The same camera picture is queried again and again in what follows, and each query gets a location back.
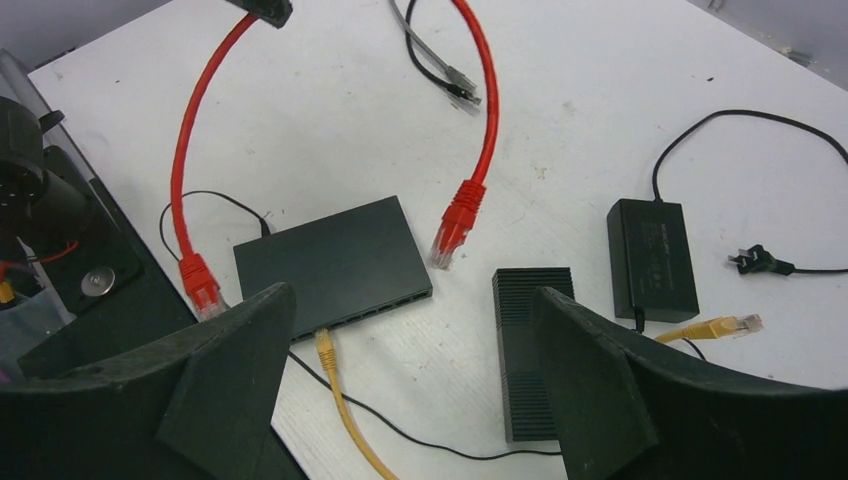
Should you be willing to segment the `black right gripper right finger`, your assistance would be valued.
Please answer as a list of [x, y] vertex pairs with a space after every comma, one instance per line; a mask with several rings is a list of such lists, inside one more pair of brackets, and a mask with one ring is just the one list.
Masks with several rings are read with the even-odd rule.
[[571, 479], [843, 479], [847, 394], [705, 362], [538, 289], [531, 325]]

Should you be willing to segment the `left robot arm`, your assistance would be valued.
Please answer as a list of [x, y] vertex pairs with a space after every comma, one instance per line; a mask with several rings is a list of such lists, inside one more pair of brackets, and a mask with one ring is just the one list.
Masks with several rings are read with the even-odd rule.
[[[218, 45], [197, 80], [177, 137], [170, 177], [175, 231], [182, 250], [191, 250], [182, 213], [185, 162], [197, 113], [217, 69], [240, 37], [256, 21], [276, 29], [293, 13], [289, 1], [235, 1], [245, 16]], [[25, 105], [1, 99], [1, 230], [37, 246], [78, 240], [95, 218], [94, 201], [48, 168], [43, 137], [64, 118], [58, 110], [35, 115]]]

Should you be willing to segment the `black Mercury switch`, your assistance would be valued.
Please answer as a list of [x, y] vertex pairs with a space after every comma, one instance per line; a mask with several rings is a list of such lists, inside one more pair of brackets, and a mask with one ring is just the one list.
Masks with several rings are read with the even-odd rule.
[[293, 288], [294, 342], [433, 294], [395, 196], [236, 245], [233, 252], [244, 298], [275, 283]]

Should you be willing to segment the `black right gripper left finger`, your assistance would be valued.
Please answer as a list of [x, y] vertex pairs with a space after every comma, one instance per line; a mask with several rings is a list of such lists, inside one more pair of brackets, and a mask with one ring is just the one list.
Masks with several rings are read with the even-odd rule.
[[271, 418], [296, 297], [276, 283], [213, 319], [74, 366], [34, 352], [1, 389], [5, 479], [293, 479]]

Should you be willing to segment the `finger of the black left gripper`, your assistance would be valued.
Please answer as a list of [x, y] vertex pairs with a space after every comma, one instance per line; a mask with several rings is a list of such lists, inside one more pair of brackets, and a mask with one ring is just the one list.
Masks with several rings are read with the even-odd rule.
[[227, 0], [227, 2], [256, 16], [275, 29], [283, 28], [293, 13], [290, 0]]

